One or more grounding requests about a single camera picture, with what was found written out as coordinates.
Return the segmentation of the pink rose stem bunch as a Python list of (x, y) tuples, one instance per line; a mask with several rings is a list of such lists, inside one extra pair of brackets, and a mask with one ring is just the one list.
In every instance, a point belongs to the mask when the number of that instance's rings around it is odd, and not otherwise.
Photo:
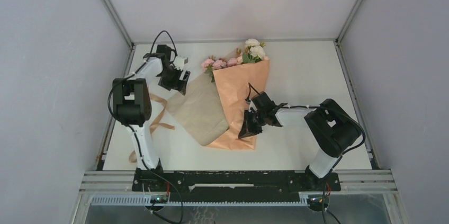
[(220, 69), (225, 69), (225, 68), (241, 65), (242, 63), (243, 63), (242, 56), (232, 57), (228, 60), (226, 60), (224, 58), (217, 59), (214, 56), (210, 56), (209, 58), (207, 58), (205, 61), (203, 61), (201, 63), (201, 68), (205, 74), (210, 76), (211, 82), (214, 83), (215, 79), (214, 79), (213, 72), (215, 70), (220, 70)]

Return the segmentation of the beige wrapping paper sheet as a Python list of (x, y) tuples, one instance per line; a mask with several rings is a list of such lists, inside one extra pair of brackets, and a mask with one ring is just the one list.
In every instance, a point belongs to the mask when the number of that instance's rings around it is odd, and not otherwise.
[(215, 70), (215, 82), (204, 72), (175, 94), (167, 111), (200, 145), (225, 150), (254, 150), (256, 136), (238, 139), (244, 111), (265, 89), (270, 59)]

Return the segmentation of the white rose stem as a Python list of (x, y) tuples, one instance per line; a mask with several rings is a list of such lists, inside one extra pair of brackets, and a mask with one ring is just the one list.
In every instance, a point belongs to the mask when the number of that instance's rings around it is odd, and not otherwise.
[(266, 54), (264, 48), (266, 46), (265, 42), (260, 42), (256, 39), (248, 39), (244, 42), (244, 49), (247, 54), (251, 54), (252, 56), (264, 57)]

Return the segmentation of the tan ribbon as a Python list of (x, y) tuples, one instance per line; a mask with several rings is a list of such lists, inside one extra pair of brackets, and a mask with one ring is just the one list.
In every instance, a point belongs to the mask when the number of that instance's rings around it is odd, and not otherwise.
[(162, 118), (166, 114), (167, 100), (153, 93), (149, 94), (151, 100), (150, 119), (143, 126), (131, 125), (127, 128), (134, 146), (134, 157), (139, 169), (155, 169), (160, 162), (160, 155), (155, 148), (153, 133), (159, 129), (174, 130), (171, 124), (164, 123)]

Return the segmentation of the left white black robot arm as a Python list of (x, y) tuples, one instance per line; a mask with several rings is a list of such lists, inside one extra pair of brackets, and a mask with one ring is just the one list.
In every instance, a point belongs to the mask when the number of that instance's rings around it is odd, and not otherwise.
[(175, 46), (159, 44), (155, 52), (143, 56), (143, 62), (137, 70), (124, 78), (114, 79), (108, 95), (108, 110), (129, 131), (137, 168), (149, 171), (145, 184), (154, 191), (164, 187), (166, 177), (158, 172), (162, 167), (151, 137), (151, 131), (160, 126), (163, 114), (152, 115), (151, 104), (157, 98), (151, 95), (149, 85), (158, 78), (158, 86), (185, 95), (190, 77), (190, 71), (184, 68), (187, 62), (186, 57), (178, 55)]

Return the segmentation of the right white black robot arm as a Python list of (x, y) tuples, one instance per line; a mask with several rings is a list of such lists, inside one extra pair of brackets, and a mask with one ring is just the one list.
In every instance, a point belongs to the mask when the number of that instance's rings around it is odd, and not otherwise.
[(318, 106), (276, 104), (261, 92), (250, 99), (238, 138), (258, 135), (263, 126), (307, 126), (310, 129), (319, 146), (314, 160), (306, 167), (306, 183), (312, 190), (325, 186), (327, 175), (342, 157), (366, 141), (362, 126), (331, 98)]

